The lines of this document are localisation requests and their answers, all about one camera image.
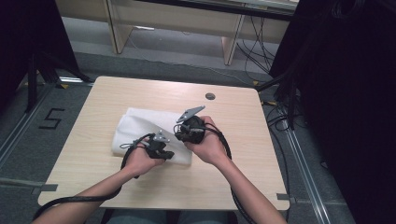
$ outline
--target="forearm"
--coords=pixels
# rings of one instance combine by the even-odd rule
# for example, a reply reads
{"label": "forearm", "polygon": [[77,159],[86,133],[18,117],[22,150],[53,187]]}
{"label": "forearm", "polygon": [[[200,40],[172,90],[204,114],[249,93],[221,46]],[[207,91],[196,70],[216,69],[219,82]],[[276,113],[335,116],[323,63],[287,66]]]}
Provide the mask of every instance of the forearm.
{"label": "forearm", "polygon": [[[134,174],[127,171],[118,171],[114,175],[82,191],[77,196],[105,196],[111,194],[133,176]],[[102,203],[62,203],[45,212],[34,223],[83,223]]]}
{"label": "forearm", "polygon": [[257,223],[286,223],[268,199],[243,175],[233,161],[227,159],[216,167],[221,171],[246,212]]}

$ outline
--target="floor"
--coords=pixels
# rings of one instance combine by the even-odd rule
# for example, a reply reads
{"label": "floor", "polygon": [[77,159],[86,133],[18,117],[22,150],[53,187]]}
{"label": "floor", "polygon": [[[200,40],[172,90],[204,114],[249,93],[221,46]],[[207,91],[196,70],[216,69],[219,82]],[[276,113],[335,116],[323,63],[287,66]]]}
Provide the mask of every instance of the floor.
{"label": "floor", "polygon": [[[192,81],[253,87],[271,78],[247,57],[240,49],[235,51],[233,63],[224,65],[222,47],[218,36],[190,34],[165,30],[134,29],[122,54],[114,54],[111,46],[108,26],[103,22],[81,21],[64,18],[64,25],[69,35],[72,48],[80,69],[92,77],[111,75],[120,77],[158,78],[177,81]],[[238,40],[243,50],[261,49],[254,41]],[[276,55],[277,44],[266,43],[265,47]],[[39,87],[39,92],[45,92],[45,87]],[[55,163],[67,134],[73,127],[85,97],[91,87],[70,85],[67,90],[54,88],[47,95],[29,127],[17,141],[7,161],[0,164],[0,223],[25,223],[38,208],[36,203],[37,186],[44,183]],[[263,101],[273,101],[276,86],[260,92]],[[0,142],[7,141],[8,133],[18,123],[25,108],[26,86],[15,93],[14,103],[0,116]],[[52,108],[65,108],[67,113],[62,116],[61,127],[49,133],[40,126],[48,125],[44,117]],[[267,121],[276,121],[276,107],[264,105],[264,115]],[[318,188],[329,222],[318,218],[312,198],[308,193],[296,156],[290,147],[288,136],[282,131],[282,123],[276,122],[270,127],[273,130],[273,142],[278,157],[285,186],[290,193],[290,210],[282,214],[289,223],[354,223],[347,205],[339,192],[332,175],[321,164],[320,151],[315,138],[309,132],[309,124],[304,122],[304,116],[295,120],[295,134],[306,159],[309,172]],[[29,157],[29,148],[34,148]],[[88,223],[98,223],[103,209],[98,210]],[[246,223],[239,217],[239,223]]]}

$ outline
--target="white towel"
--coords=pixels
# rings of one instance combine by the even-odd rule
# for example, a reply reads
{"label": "white towel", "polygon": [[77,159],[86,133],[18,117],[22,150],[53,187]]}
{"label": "white towel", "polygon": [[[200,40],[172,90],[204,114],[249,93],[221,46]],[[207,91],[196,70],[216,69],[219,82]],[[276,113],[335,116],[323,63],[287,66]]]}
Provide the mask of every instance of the white towel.
{"label": "white towel", "polygon": [[191,164],[191,151],[175,138],[174,126],[179,117],[180,114],[167,111],[128,108],[114,134],[112,151],[124,155],[127,148],[120,148],[120,145],[132,143],[147,133],[157,133],[163,130],[163,135],[171,140],[170,143],[166,143],[164,150],[175,152],[174,157],[168,161]]}

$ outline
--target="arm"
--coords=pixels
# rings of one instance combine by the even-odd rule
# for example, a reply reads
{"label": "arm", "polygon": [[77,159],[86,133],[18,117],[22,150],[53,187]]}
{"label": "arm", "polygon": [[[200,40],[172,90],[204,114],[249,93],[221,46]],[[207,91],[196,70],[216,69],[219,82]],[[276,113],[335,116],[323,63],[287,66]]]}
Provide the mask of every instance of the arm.
{"label": "arm", "polygon": [[[201,117],[204,123],[214,122],[210,117]],[[216,166],[244,206],[247,213],[257,223],[286,223],[285,219],[268,201],[268,199],[244,176],[238,167],[231,161],[219,138],[212,132],[206,131],[204,141],[195,145],[185,143],[201,160]]]}
{"label": "arm", "polygon": [[[94,186],[85,189],[77,196],[108,195],[116,191],[133,177],[143,175],[154,166],[163,163],[164,160],[151,159],[145,149],[138,147],[131,153],[122,170]],[[102,203],[103,202],[62,203],[49,209],[33,223],[83,223]]]}

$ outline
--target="light wood tabletop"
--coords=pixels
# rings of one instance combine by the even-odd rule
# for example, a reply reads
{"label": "light wood tabletop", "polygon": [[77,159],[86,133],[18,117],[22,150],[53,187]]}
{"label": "light wood tabletop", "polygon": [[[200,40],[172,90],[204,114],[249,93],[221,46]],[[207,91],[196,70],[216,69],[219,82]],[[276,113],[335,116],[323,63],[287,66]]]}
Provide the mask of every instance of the light wood tabletop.
{"label": "light wood tabletop", "polygon": [[[207,100],[207,93],[215,94]],[[258,93],[253,89],[99,77],[82,107],[46,184],[56,191],[41,192],[38,202],[73,196],[116,173],[122,157],[111,144],[128,107],[183,113],[205,105],[224,133],[233,161],[278,210],[289,208],[274,146]],[[191,165],[166,162],[123,185],[120,194],[102,205],[114,208],[235,210],[230,186],[212,165],[192,155]]]}

